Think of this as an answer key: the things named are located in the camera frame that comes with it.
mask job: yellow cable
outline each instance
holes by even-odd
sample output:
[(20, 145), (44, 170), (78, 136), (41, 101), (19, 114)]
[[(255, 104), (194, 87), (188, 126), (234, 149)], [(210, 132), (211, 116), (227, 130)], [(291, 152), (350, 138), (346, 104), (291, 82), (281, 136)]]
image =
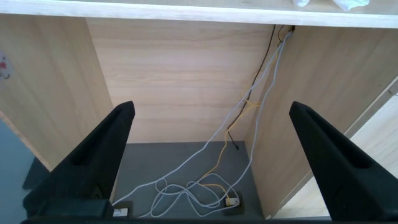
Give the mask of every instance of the yellow cable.
[(248, 109), (246, 109), (241, 115), (239, 115), (238, 118), (236, 119), (236, 121), (231, 125), (231, 127), (229, 127), (228, 130), (226, 130), (225, 135), (224, 135), (224, 147), (223, 147), (223, 149), (221, 150), (220, 155), (218, 156), (217, 164), (216, 164), (211, 170), (209, 170), (205, 175), (203, 175), (203, 177), (206, 176), (206, 175), (208, 175), (209, 173), (211, 173), (213, 170), (215, 170), (215, 169), (218, 167), (218, 164), (220, 163), (220, 160), (221, 160), (221, 156), (223, 155), (223, 152), (224, 152), (224, 150), (225, 150), (225, 148), (226, 148), (226, 145), (227, 145), (226, 135), (228, 134), (228, 131), (229, 131), (231, 128), (233, 128), (234, 125), (236, 124), (236, 122), (237, 122), (241, 117), (243, 117), (253, 106), (254, 106), (254, 104), (251, 103), (250, 107), (249, 107)]
[(223, 189), (224, 194), (226, 194), (226, 190), (223, 186), (221, 186), (220, 184), (201, 184), (202, 186), (215, 186), (215, 187), (220, 187), (221, 189)]
[[(243, 113), (241, 113), (241, 115), (238, 116), (238, 118), (236, 119), (236, 121), (226, 130), (226, 132), (225, 132), (225, 134), (224, 134), (224, 147), (223, 147), (223, 149), (221, 150), (220, 155), (218, 156), (217, 164), (216, 164), (211, 170), (209, 170), (205, 175), (203, 175), (202, 177), (204, 177), (204, 176), (208, 175), (209, 173), (213, 172), (213, 171), (218, 167), (218, 164), (220, 163), (220, 160), (221, 160), (221, 156), (223, 155), (223, 152), (224, 152), (224, 150), (225, 150), (225, 148), (226, 148), (226, 146), (227, 146), (227, 144), (228, 144), (228, 142), (227, 142), (227, 140), (226, 140), (226, 135), (228, 134), (229, 130), (231, 130), (231, 129), (234, 127), (234, 125), (239, 121), (239, 119), (240, 119), (241, 117), (243, 117), (252, 107), (258, 107), (258, 106), (260, 106), (260, 102), (251, 103), (250, 101), (248, 101), (248, 100), (246, 100), (246, 99), (245, 99), (245, 101), (250, 105), (250, 107), (249, 107), (248, 109), (246, 109), (245, 111), (243, 111)], [(224, 189), (223, 186), (218, 185), (218, 184), (201, 184), (201, 185), (202, 185), (202, 186), (217, 186), (217, 187), (220, 187), (221, 189), (223, 189), (224, 193), (226, 194), (226, 197), (229, 199), (229, 196), (228, 196), (228, 194), (226, 193), (226, 190)]]

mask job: light wood grain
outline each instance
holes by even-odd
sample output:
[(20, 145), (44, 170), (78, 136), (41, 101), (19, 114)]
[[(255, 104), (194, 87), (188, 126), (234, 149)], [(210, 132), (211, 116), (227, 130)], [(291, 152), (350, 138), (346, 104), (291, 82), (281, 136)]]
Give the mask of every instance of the light wood grain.
[(296, 28), (254, 144), (252, 170), (265, 216), (275, 215), (308, 179), (310, 167), (289, 118), (292, 102), (311, 106), (345, 132), (397, 76), (397, 38), (398, 30)]
[[(209, 140), (249, 89), (272, 31), (216, 22), (87, 23), (113, 105), (132, 100), (136, 106), (129, 142)], [(260, 92), (253, 92), (253, 101)], [(232, 130), (236, 140), (244, 139), (252, 114)], [(223, 140), (225, 131), (215, 140)]]
[(0, 49), (16, 71), (0, 80), (1, 118), (51, 170), (112, 109), (90, 33), (82, 18), (0, 20)]
[(312, 1), (300, 8), (291, 0), (0, 0), (0, 13), (47, 16), (165, 19), (338, 27), (398, 28), (395, 0), (343, 12), (331, 1)]
[[(393, 96), (351, 140), (376, 162), (398, 177), (398, 96)], [(275, 218), (329, 215), (313, 177)]]

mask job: desk top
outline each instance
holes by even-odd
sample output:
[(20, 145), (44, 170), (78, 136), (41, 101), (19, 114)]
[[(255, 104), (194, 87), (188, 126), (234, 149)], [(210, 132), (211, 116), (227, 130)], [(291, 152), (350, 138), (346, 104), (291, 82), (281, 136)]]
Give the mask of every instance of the desk top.
[(291, 0), (0, 0), (0, 4), (3, 14), (398, 28), (395, 0), (371, 0), (349, 12), (332, 0), (312, 0), (303, 8)]

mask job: wooden side panel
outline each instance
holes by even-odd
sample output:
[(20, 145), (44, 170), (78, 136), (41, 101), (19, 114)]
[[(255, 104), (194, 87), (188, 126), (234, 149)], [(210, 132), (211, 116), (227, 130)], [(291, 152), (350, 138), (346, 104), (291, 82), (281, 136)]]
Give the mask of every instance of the wooden side panel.
[[(129, 142), (209, 140), (250, 87), (272, 31), (272, 25), (217, 22), (87, 23), (113, 105), (136, 106)], [(236, 140), (245, 138), (253, 112), (232, 130)]]
[(112, 109), (82, 18), (0, 15), (0, 115), (53, 169)]
[(311, 177), (289, 118), (292, 102), (311, 106), (345, 132), (397, 76), (397, 38), (398, 30), (296, 28), (254, 144), (252, 170), (265, 216), (275, 215)]
[[(393, 96), (351, 140), (375, 161), (398, 177), (398, 96)], [(313, 177), (276, 218), (329, 215), (317, 182)]]

